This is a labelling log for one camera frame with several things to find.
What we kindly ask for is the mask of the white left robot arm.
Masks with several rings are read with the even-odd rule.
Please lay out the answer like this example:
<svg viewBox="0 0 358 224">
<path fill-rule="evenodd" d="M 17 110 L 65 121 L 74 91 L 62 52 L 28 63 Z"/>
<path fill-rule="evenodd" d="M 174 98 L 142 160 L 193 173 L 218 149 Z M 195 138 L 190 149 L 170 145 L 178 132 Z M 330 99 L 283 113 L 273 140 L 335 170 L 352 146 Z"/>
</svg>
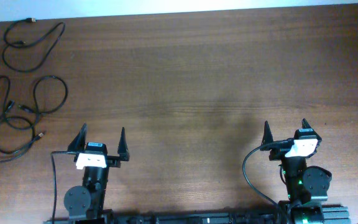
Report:
<svg viewBox="0 0 358 224">
<path fill-rule="evenodd" d="M 69 144 L 67 151 L 74 154 L 78 170 L 83 170 L 82 184 L 70 188 L 64 198 L 69 223 L 111 223 L 112 210 L 104 209 L 104 199 L 110 168 L 120 168 L 129 161 L 125 129 L 121 129 L 117 155 L 108 154 L 107 145 L 100 142 L 86 142 L 87 125 Z"/>
</svg>

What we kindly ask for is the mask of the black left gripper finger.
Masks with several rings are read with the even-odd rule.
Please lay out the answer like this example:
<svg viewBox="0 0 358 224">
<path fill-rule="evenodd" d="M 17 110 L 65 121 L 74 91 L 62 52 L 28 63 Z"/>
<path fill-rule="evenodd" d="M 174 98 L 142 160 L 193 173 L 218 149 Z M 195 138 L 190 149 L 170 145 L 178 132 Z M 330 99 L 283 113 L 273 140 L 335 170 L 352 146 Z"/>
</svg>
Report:
<svg viewBox="0 0 358 224">
<path fill-rule="evenodd" d="M 125 127 L 122 127 L 122 130 L 121 130 L 121 137 L 120 137 L 120 140 L 119 140 L 117 153 L 119 154 L 119 158 L 120 158 L 121 161 L 129 161 L 130 154 L 129 154 L 128 146 L 127 146 L 127 143 L 126 143 Z"/>
<path fill-rule="evenodd" d="M 68 145 L 68 152 L 82 152 L 85 150 L 86 145 L 86 133 L 87 133 L 87 124 L 82 125 L 80 132 Z"/>
</svg>

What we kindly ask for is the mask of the black cable gold plug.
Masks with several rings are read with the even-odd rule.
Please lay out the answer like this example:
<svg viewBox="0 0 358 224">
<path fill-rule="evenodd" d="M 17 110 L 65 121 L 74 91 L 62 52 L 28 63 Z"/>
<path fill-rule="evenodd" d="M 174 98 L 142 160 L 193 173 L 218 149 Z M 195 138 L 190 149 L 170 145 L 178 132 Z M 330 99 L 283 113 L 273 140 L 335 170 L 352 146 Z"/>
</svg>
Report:
<svg viewBox="0 0 358 224">
<path fill-rule="evenodd" d="M 33 24 L 36 23 L 37 20 L 33 17 L 28 17 L 26 19 L 22 19 L 22 20 L 18 20 L 18 21 L 14 21 L 12 22 L 4 31 L 3 33 L 3 41 L 5 43 L 5 47 L 2 50 L 1 53 L 1 59 L 3 64 L 15 71 L 15 72 L 20 72 L 20 73 L 30 73 L 30 72 L 34 72 L 36 70 L 38 70 L 46 61 L 46 59 L 48 58 L 48 56 L 50 55 L 51 51 L 55 48 L 55 46 L 57 45 L 57 43 L 60 41 L 60 39 L 62 38 L 62 35 L 65 32 L 66 29 L 66 23 L 65 22 L 58 22 L 57 24 L 55 24 L 52 28 L 50 28 L 43 36 L 41 36 L 39 39 L 31 42 L 31 43 L 26 43 L 24 40 L 17 40 L 17 41 L 10 41 L 8 39 L 8 35 L 9 33 L 19 24 Z M 19 50 L 24 50 L 24 49 L 29 49 L 32 47 L 35 47 L 39 44 L 41 44 L 43 41 L 45 41 L 47 39 L 47 37 L 49 37 L 50 35 L 52 35 L 53 32 L 55 32 L 59 27 L 61 27 L 61 31 L 60 33 L 57 35 L 57 38 L 54 40 L 53 44 L 47 49 L 45 55 L 42 57 L 41 61 L 34 67 L 32 68 L 25 68 L 25 69 L 21 69 L 21 68 L 16 68 L 14 66 L 12 66 L 7 60 L 6 60 L 6 51 L 9 48 L 13 48 L 13 49 L 19 49 Z"/>
</svg>

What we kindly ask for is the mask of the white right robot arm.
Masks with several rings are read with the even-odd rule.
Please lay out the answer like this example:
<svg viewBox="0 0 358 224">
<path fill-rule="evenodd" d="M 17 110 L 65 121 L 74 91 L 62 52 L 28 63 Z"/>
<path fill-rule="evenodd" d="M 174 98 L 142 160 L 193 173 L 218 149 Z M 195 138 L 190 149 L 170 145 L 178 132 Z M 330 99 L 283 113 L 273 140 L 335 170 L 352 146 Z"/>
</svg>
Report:
<svg viewBox="0 0 358 224">
<path fill-rule="evenodd" d="M 306 160 L 316 154 L 321 136 L 306 119 L 301 121 L 292 138 L 274 141 L 269 123 L 264 124 L 262 149 L 269 151 L 270 161 L 280 161 L 288 200 L 278 206 L 289 222 L 324 223 L 322 203 L 328 199 L 332 173 L 318 166 L 308 166 Z"/>
</svg>

